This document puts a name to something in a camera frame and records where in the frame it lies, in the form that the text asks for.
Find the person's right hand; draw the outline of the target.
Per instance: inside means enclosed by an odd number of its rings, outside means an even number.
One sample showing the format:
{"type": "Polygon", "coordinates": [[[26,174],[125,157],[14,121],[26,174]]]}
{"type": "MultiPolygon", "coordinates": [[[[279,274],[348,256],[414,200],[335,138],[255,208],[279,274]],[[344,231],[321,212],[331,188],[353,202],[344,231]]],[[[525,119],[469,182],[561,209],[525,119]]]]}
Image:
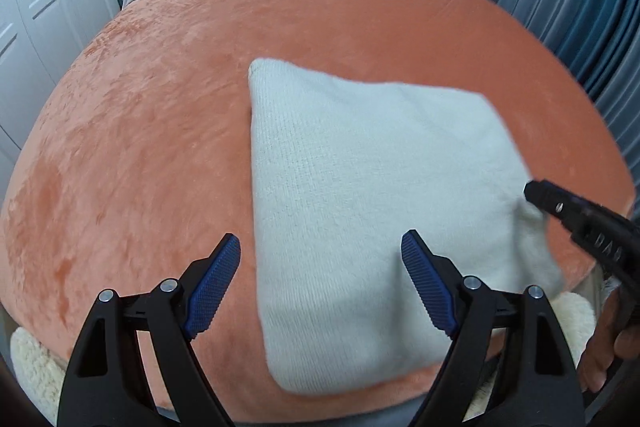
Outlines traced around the person's right hand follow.
{"type": "Polygon", "coordinates": [[[577,374],[582,391],[598,392],[606,382],[606,371],[615,358],[639,358],[639,326],[620,329],[616,320],[620,315],[620,288],[605,301],[597,327],[582,352],[577,374]]]}

